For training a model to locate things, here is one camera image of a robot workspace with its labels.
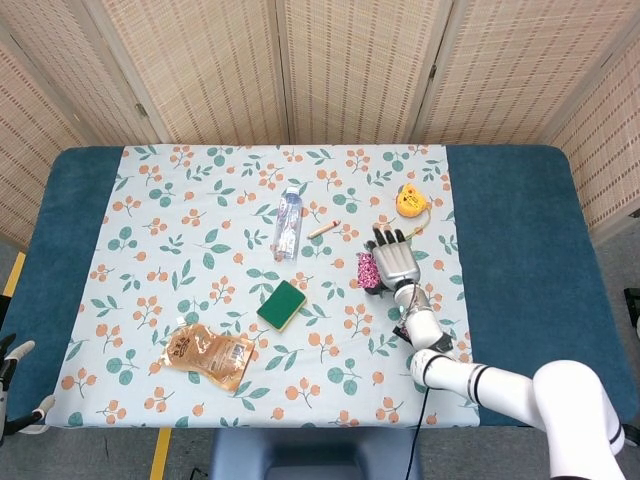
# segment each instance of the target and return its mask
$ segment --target green sponge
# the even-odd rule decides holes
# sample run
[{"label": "green sponge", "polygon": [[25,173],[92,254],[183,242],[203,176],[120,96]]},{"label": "green sponge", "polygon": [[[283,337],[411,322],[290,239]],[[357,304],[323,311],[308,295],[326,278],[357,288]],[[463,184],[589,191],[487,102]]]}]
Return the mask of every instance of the green sponge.
[{"label": "green sponge", "polygon": [[258,309],[258,315],[281,332],[306,301],[304,293],[283,280]]}]

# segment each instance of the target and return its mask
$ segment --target woven screen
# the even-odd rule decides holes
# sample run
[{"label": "woven screen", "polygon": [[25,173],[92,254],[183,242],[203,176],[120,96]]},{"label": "woven screen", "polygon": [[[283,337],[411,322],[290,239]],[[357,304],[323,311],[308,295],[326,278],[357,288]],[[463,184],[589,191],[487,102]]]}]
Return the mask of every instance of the woven screen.
[{"label": "woven screen", "polygon": [[278,24],[295,143],[406,141],[431,67],[425,56],[434,19],[445,4],[283,0]]},{"label": "woven screen", "polygon": [[2,0],[0,15],[25,52],[104,143],[146,143],[135,103],[126,100],[67,2]]},{"label": "woven screen", "polygon": [[531,143],[638,8],[638,0],[471,0],[424,143]]},{"label": "woven screen", "polygon": [[172,141],[286,142],[272,2],[103,2]]},{"label": "woven screen", "polygon": [[589,228],[640,198],[640,38],[553,140],[569,157]]},{"label": "woven screen", "polygon": [[84,140],[0,44],[0,234],[26,247],[56,156]]}]

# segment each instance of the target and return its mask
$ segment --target blue table mat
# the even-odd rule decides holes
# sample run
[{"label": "blue table mat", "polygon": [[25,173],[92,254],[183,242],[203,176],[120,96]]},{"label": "blue table mat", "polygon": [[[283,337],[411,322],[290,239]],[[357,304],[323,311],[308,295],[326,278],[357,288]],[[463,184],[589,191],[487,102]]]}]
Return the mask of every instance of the blue table mat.
[{"label": "blue table mat", "polygon": [[[14,376],[10,417],[54,390],[121,153],[71,149],[53,166],[0,332],[36,341]],[[552,360],[584,362],[631,419],[636,388],[564,154],[451,146],[447,155],[474,361],[528,376]],[[480,421],[518,424],[483,408]]]}]

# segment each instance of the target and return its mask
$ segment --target plastic bottle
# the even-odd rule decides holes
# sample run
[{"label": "plastic bottle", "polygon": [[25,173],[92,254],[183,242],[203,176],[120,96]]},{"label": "plastic bottle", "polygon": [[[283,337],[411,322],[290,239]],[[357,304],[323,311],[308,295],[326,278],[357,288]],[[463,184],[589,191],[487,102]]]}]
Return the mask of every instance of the plastic bottle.
[{"label": "plastic bottle", "polygon": [[280,197],[276,233],[273,237],[273,258],[276,261],[298,257],[302,227],[302,198],[296,187],[288,187]]}]

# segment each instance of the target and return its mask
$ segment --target pink object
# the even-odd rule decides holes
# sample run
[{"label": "pink object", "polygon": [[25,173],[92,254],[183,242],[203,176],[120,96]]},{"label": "pink object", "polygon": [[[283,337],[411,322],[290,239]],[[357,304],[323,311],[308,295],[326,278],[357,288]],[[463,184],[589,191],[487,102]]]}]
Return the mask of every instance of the pink object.
[{"label": "pink object", "polygon": [[371,253],[358,254],[358,286],[375,288],[380,284],[380,274]]}]

